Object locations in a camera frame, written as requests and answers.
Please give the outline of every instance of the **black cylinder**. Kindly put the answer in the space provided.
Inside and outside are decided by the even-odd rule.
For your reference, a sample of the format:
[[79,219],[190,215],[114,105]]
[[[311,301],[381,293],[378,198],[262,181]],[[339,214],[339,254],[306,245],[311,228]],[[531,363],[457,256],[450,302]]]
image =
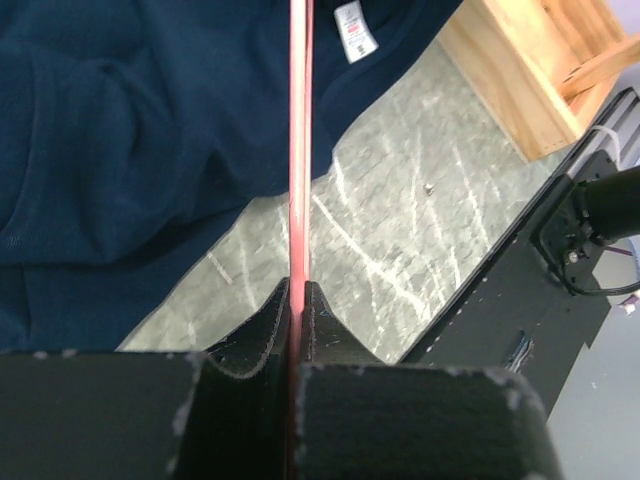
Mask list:
[[583,212],[598,239],[640,234],[640,166],[583,187]]

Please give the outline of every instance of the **floor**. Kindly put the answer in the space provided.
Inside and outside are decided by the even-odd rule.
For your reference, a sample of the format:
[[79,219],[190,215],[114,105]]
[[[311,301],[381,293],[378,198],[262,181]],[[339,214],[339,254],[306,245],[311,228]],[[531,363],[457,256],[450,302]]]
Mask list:
[[[562,159],[525,164],[434,43],[352,125],[312,188],[312,278],[382,360],[429,327]],[[228,335],[288,271],[286,197],[258,199],[122,345]]]

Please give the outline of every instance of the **white clothing tag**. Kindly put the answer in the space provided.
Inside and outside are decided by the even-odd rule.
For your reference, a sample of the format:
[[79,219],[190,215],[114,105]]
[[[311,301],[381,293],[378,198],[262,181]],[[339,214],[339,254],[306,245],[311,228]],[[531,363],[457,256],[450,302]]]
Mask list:
[[364,20],[360,0],[336,8],[333,15],[336,17],[340,39],[349,63],[357,62],[376,51],[378,43]]

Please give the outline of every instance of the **metal bolt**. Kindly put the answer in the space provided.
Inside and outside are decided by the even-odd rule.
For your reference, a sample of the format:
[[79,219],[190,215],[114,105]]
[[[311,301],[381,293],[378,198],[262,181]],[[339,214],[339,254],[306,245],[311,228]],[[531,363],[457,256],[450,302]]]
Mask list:
[[569,260],[569,263],[578,263],[578,260],[580,260],[578,252],[567,253],[567,260]]

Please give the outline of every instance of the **navy blue fabric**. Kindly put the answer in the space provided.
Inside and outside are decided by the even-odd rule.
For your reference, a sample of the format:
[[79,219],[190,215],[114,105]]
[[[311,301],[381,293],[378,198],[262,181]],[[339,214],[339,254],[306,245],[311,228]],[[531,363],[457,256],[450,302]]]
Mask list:
[[[0,0],[0,350],[115,348],[286,191],[288,3]],[[459,3],[363,0],[349,65],[319,2],[314,177]]]

